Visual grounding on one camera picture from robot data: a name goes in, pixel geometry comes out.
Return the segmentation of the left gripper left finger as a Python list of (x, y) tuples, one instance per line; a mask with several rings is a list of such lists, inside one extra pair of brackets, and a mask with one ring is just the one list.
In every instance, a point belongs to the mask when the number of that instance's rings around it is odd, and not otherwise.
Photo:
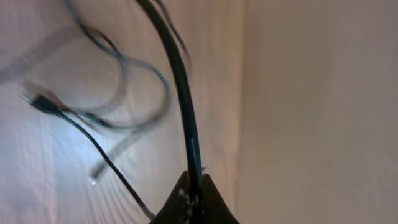
[(188, 220), (189, 207), (189, 177), (188, 172), (182, 172), (175, 187), (172, 189), (165, 204), (150, 224), (183, 224)]

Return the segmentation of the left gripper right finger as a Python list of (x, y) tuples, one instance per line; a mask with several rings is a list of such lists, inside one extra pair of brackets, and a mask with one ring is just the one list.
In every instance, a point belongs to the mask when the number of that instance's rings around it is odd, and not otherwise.
[(202, 175), (202, 189), (207, 224), (239, 224), (230, 212), (209, 174)]

